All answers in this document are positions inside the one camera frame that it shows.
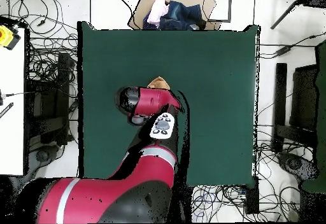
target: white floor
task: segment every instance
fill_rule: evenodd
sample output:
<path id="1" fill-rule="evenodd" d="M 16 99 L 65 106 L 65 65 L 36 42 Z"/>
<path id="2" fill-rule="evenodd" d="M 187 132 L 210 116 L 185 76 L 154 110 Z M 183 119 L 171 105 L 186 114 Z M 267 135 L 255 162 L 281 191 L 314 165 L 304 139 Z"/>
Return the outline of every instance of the white floor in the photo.
<path id="1" fill-rule="evenodd" d="M 18 0 L 10 0 L 12 7 Z M 138 0 L 126 0 L 126 2 L 134 10 Z M 242 31 L 247 25 L 260 25 L 260 52 L 274 53 L 281 48 L 278 45 L 291 45 L 308 36 L 317 35 L 325 32 L 325 10 L 307 7 L 297 7 L 292 11 L 274 30 L 270 27 L 278 19 L 279 16 L 287 9 L 287 7 L 295 0 L 232 0 L 232 18 L 231 23 L 224 23 L 221 25 L 221 30 L 235 30 Z M 46 8 L 39 0 L 25 0 L 26 6 L 30 14 L 46 14 Z M 52 19 L 57 18 L 57 10 L 53 0 L 44 0 L 48 5 L 48 16 Z M 76 27 L 78 20 L 90 22 L 96 29 L 130 29 L 127 22 L 130 18 L 129 9 L 120 0 L 58 0 L 62 5 L 62 16 L 64 23 L 71 27 Z M 24 7 L 21 9 L 21 15 L 26 14 Z M 6 0 L 0 0 L 0 15 L 8 14 L 8 3 Z M 13 7 L 12 15 L 18 14 L 18 6 Z M 59 9 L 59 21 L 62 22 L 61 9 Z M 29 17 L 28 22 L 32 22 L 35 17 Z M 41 19 L 38 19 L 32 24 L 32 28 L 37 32 L 46 32 L 53 26 L 53 22 L 46 21 L 41 27 L 37 27 Z M 76 33 L 76 30 L 66 27 L 67 31 L 60 30 L 52 37 L 66 38 L 70 33 Z M 52 33 L 44 34 L 44 36 L 51 36 Z M 296 67 L 314 64 L 316 62 L 314 48 L 315 46 L 326 39 L 326 36 L 320 36 L 315 39 L 308 39 L 301 43 L 301 45 L 308 47 L 295 47 L 285 55 L 275 59 L 260 59 L 260 83 L 259 83 L 259 110 L 264 109 L 273 103 L 274 97 L 274 73 L 276 63 L 286 62 L 288 64 L 288 94 L 292 93 L 292 75 Z M 39 44 L 43 44 L 43 40 L 38 40 Z M 287 122 L 290 114 L 291 97 L 287 98 Z M 259 116 L 260 125 L 272 124 L 273 108 L 266 109 Z M 74 114 L 72 119 L 78 118 L 78 112 Z M 78 142 L 77 122 L 70 123 L 71 132 Z M 271 140 L 268 134 L 271 134 L 271 127 L 260 127 L 258 139 Z M 303 155 L 303 149 L 298 151 L 298 155 Z M 311 159 L 311 154 L 306 152 L 305 157 Z M 51 177 L 66 177 L 75 176 L 77 172 L 78 163 L 78 146 L 75 142 L 70 142 L 65 149 L 63 156 L 51 163 L 49 166 L 40 170 L 38 175 Z M 268 158 L 265 162 L 260 164 L 260 194 L 261 209 L 273 208 L 275 205 L 272 202 L 277 202 L 276 197 L 272 196 L 273 185 L 277 196 L 280 190 L 286 186 L 297 186 L 296 180 L 293 176 L 282 171 L 277 163 L 270 161 Z M 194 198 L 197 200 L 196 204 L 200 204 L 194 212 L 194 221 L 206 222 L 209 219 L 211 222 L 235 222 L 242 221 L 243 217 L 236 209 L 236 207 L 229 205 L 225 200 L 223 203 L 214 202 L 216 196 L 212 193 L 216 191 L 216 187 L 208 189 L 207 186 L 201 186 L 201 190 L 196 190 Z M 292 189 L 285 190 L 282 193 L 282 198 L 286 202 L 299 202 L 299 194 Z M 285 221 L 285 217 L 279 216 L 280 206 L 276 209 L 271 209 L 263 212 L 260 215 L 255 215 L 255 218 L 265 219 L 264 216 L 271 221 Z M 296 213 L 289 213 L 287 216 L 291 220 L 296 220 Z M 247 218 L 255 220 L 253 215 L 247 215 Z"/>

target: control buttons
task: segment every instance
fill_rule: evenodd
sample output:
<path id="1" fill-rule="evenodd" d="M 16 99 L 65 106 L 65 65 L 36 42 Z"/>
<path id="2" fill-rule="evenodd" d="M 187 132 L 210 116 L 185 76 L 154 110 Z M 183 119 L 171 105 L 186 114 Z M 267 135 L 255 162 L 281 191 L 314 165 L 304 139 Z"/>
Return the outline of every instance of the control buttons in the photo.
<path id="1" fill-rule="evenodd" d="M 158 121 L 155 124 L 155 128 L 159 130 L 168 130 L 170 129 L 170 125 L 166 121 Z"/>

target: power cord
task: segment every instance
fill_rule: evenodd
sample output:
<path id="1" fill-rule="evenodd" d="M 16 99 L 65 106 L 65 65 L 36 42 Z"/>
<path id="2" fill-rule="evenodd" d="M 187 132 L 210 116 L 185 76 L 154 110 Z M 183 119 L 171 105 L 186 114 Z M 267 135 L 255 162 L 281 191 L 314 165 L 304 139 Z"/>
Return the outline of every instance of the power cord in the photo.
<path id="1" fill-rule="evenodd" d="M 307 40 L 307 39 L 314 39 L 314 38 L 317 38 L 319 36 L 323 36 L 323 35 L 326 35 L 326 32 L 324 33 L 321 33 L 319 35 L 312 35 L 312 36 L 309 36 L 309 37 L 306 37 L 300 41 L 298 41 L 297 43 L 293 44 L 293 45 L 290 45 L 290 46 L 284 46 L 282 47 L 281 49 L 277 50 L 276 52 L 274 53 L 261 53 L 261 55 L 272 55 L 272 57 L 262 57 L 260 56 L 261 59 L 273 59 L 275 57 L 280 57 L 281 55 L 284 55 L 285 53 L 289 52 L 293 47 L 295 47 L 296 45 L 298 45 L 299 43 L 302 43 L 303 41 Z"/>
<path id="2" fill-rule="evenodd" d="M 33 94 L 33 93 L 48 92 L 48 91 L 51 91 L 51 90 L 58 90 L 58 91 L 62 92 L 63 94 L 68 95 L 68 97 L 70 97 L 72 99 L 77 98 L 76 95 L 70 95 L 70 94 L 66 93 L 65 91 L 63 91 L 63 90 L 61 90 L 59 88 L 49 88 L 49 89 L 46 89 L 46 90 L 36 90 L 36 91 L 31 91 L 31 92 L 21 92 L 21 93 L 12 93 L 12 94 L 1 94 L 0 95 L 0 99 L 5 99 L 7 97 L 12 97 L 12 96 L 21 95 L 21 94 Z"/>
<path id="3" fill-rule="evenodd" d="M 299 189 L 297 189 L 297 188 L 294 188 L 293 186 L 286 186 L 285 188 L 283 188 L 281 191 L 280 191 L 280 204 L 281 204 L 281 212 L 283 213 L 283 215 L 284 215 L 284 217 L 286 218 L 286 220 L 287 221 L 291 221 L 290 219 L 288 219 L 286 216 L 285 216 L 285 212 L 284 212 L 284 208 L 283 208 L 283 206 L 282 206 L 282 199 L 281 199 L 281 194 L 285 191 L 285 190 L 287 190 L 288 188 L 291 188 L 291 189 L 293 189 L 293 190 L 296 190 L 297 192 L 299 192 L 300 194 L 303 194 L 303 192 L 302 191 L 300 191 Z M 294 203 L 292 202 L 292 203 L 290 203 L 291 205 L 292 205 L 292 209 L 298 214 L 298 215 L 300 215 L 300 211 L 295 207 L 293 207 L 293 205 L 294 205 Z"/>
<path id="4" fill-rule="evenodd" d="M 49 7 L 46 5 L 44 0 L 39 0 L 42 4 L 44 4 L 46 13 L 45 15 L 38 15 L 38 14 L 30 14 L 29 8 L 26 4 L 26 0 L 18 0 L 10 9 L 10 12 L 7 14 L 10 18 L 16 18 L 17 23 L 23 22 L 27 24 L 27 27 L 30 29 L 31 32 L 33 32 L 36 36 L 39 38 L 31 38 L 31 44 L 30 44 L 30 67 L 29 67 L 29 79 L 30 80 L 40 80 L 45 81 L 53 84 L 53 88 L 49 88 L 47 90 L 40 90 L 40 91 L 33 91 L 33 92 L 22 92 L 22 93 L 16 93 L 16 94 L 5 94 L 5 97 L 11 97 L 18 94 L 29 94 L 29 93 L 36 93 L 36 92 L 45 92 L 52 89 L 61 91 L 62 93 L 68 95 L 70 98 L 77 98 L 76 96 L 76 89 L 73 85 L 76 83 L 76 70 L 74 69 L 74 66 L 77 62 L 77 40 L 78 37 L 75 33 L 69 33 L 66 28 L 71 28 L 76 30 L 75 27 L 72 27 L 64 22 L 64 17 L 62 13 L 62 5 L 58 0 L 52 0 L 55 5 L 56 15 L 55 19 L 50 18 L 48 16 L 49 14 Z M 18 5 L 18 16 L 13 15 L 13 9 Z M 26 10 L 26 14 L 22 14 L 23 8 Z M 35 17 L 34 20 L 31 20 L 30 22 L 27 20 L 29 17 Z M 51 27 L 49 30 L 45 32 L 39 32 L 38 28 L 45 24 L 45 22 L 50 21 L 53 23 L 53 27 Z M 59 31 L 64 30 L 67 33 L 67 37 L 63 38 L 52 38 L 54 37 Z M 43 40 L 43 44 L 40 44 L 36 41 Z M 61 86 L 58 86 L 56 84 L 57 79 L 57 73 L 58 73 L 58 57 L 59 54 L 62 52 L 66 52 L 71 57 L 72 61 L 74 61 L 74 65 L 71 64 L 71 67 L 67 70 L 69 72 L 69 85 L 74 89 L 74 95 L 68 94 L 65 91 L 63 91 L 61 88 L 66 85 L 66 83 L 62 84 Z M 68 121 L 67 125 L 65 125 L 62 130 L 66 129 L 66 127 L 69 125 L 70 120 Z M 57 135 L 61 133 L 59 131 L 56 136 L 53 137 L 52 141 L 55 140 Z M 62 151 L 61 156 L 58 158 L 61 158 L 64 154 L 64 149 Z"/>
<path id="5" fill-rule="evenodd" d="M 285 98 L 288 98 L 288 97 L 290 97 L 290 96 L 292 96 L 292 95 L 293 95 L 293 93 L 287 95 Z M 259 116 L 263 111 L 265 111 L 266 109 L 270 108 L 270 107 L 273 106 L 274 104 L 275 104 L 275 101 L 274 101 L 271 105 L 268 105 L 268 107 L 266 107 L 266 108 L 264 108 L 262 111 L 260 111 L 260 112 L 258 113 L 257 116 Z"/>
<path id="6" fill-rule="evenodd" d="M 288 147 L 283 148 L 283 151 L 293 151 L 297 148 L 303 147 L 301 144 L 297 143 L 283 143 L 287 144 Z M 268 151 L 272 152 L 271 145 L 267 143 L 262 143 L 257 148 L 257 165 L 264 164 L 269 168 L 270 175 L 265 176 L 259 170 L 257 174 L 259 176 L 260 181 L 266 181 L 270 184 L 271 189 L 273 191 L 272 194 L 268 194 L 263 196 L 260 193 L 260 204 L 274 204 L 271 207 L 261 209 L 259 214 L 249 214 L 245 215 L 244 211 L 241 211 L 245 207 L 245 199 L 241 198 L 241 187 L 236 186 L 198 186 L 195 188 L 193 192 L 193 201 L 192 201 L 192 214 L 193 220 L 198 222 L 211 222 L 213 218 L 216 218 L 218 222 L 218 213 L 224 206 L 233 206 L 236 207 L 237 211 L 240 213 L 243 221 L 249 222 L 268 222 L 272 221 L 271 219 L 267 218 L 267 215 L 275 215 L 275 219 L 273 221 L 279 222 L 281 219 L 285 221 L 290 221 L 290 218 L 286 211 L 290 211 L 291 209 L 294 210 L 296 213 L 299 213 L 296 205 L 294 202 L 287 203 L 282 197 L 281 194 L 284 188 L 280 191 L 279 194 L 276 193 L 274 185 L 270 182 L 269 178 L 272 175 L 272 170 L 268 166 L 270 162 L 274 162 L 278 164 L 277 161 L 273 160 L 276 155 L 268 155 Z"/>

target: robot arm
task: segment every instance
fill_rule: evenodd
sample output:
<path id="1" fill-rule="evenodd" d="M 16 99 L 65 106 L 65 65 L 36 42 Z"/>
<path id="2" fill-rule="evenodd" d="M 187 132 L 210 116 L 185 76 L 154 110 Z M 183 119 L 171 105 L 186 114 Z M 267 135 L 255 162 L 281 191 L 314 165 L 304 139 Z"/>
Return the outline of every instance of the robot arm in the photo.
<path id="1" fill-rule="evenodd" d="M 168 90 L 131 87 L 118 92 L 116 104 L 129 119 L 147 116 L 117 172 L 108 179 L 31 181 L 18 195 L 16 219 L 31 223 L 165 222 L 177 163 L 180 104 Z"/>

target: dark green mat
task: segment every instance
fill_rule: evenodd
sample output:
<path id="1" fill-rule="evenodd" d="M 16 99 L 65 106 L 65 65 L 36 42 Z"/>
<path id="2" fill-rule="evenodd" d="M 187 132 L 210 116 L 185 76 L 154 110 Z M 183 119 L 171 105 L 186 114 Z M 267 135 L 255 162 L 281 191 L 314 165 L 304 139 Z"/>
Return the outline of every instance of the dark green mat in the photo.
<path id="1" fill-rule="evenodd" d="M 302 189 L 311 193 L 326 193 L 326 41 L 318 45 L 315 50 L 316 62 L 319 65 L 319 73 L 316 78 L 319 93 L 316 161 L 320 173 L 317 179 L 303 182 Z"/>
<path id="2" fill-rule="evenodd" d="M 107 178 L 137 128 L 115 107 L 123 86 L 161 76 L 190 105 L 190 185 L 252 185 L 256 35 L 96 31 L 82 23 L 84 176 Z"/>

